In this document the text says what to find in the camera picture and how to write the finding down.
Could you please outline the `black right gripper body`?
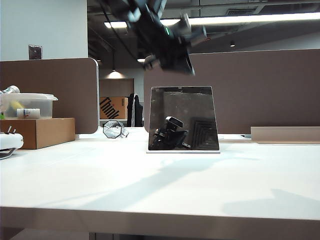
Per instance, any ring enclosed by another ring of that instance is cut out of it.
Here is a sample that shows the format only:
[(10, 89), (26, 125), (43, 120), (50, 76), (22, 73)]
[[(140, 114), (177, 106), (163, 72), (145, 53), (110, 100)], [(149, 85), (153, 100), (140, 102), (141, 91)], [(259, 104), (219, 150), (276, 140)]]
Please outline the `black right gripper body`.
[(163, 71), (171, 71), (190, 76), (195, 75), (195, 70), (187, 49), (158, 51), (148, 56), (142, 64), (144, 70), (151, 70), (155, 66), (160, 66)]

